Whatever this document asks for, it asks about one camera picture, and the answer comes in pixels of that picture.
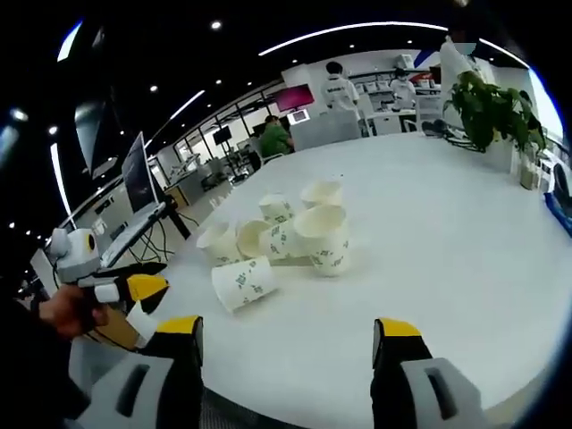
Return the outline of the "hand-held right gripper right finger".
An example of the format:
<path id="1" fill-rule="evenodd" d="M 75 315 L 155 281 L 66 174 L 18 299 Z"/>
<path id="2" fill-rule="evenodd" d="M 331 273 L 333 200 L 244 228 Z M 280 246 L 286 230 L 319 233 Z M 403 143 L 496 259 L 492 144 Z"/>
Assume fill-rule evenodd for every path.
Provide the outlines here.
<path id="1" fill-rule="evenodd" d="M 375 428 L 488 428 L 481 393 L 448 359 L 433 357 L 404 321 L 374 321 L 372 412 Z"/>

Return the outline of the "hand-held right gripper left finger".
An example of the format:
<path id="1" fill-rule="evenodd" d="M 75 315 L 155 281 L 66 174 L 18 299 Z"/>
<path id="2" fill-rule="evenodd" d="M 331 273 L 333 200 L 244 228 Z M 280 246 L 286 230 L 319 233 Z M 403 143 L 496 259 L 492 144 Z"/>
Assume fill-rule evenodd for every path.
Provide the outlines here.
<path id="1" fill-rule="evenodd" d="M 69 376 L 82 409 L 68 428 L 198 428 L 204 396 L 203 318 L 160 323 L 139 351 L 76 339 Z"/>

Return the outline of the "person's left hand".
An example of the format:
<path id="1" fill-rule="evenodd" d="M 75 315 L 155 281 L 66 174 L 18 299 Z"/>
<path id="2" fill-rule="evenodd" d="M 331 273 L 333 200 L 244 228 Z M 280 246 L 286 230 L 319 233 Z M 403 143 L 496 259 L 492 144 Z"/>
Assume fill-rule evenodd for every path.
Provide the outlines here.
<path id="1" fill-rule="evenodd" d="M 95 305 L 77 285 L 64 284 L 38 305 L 38 316 L 66 340 L 80 337 L 109 323 L 108 307 Z"/>

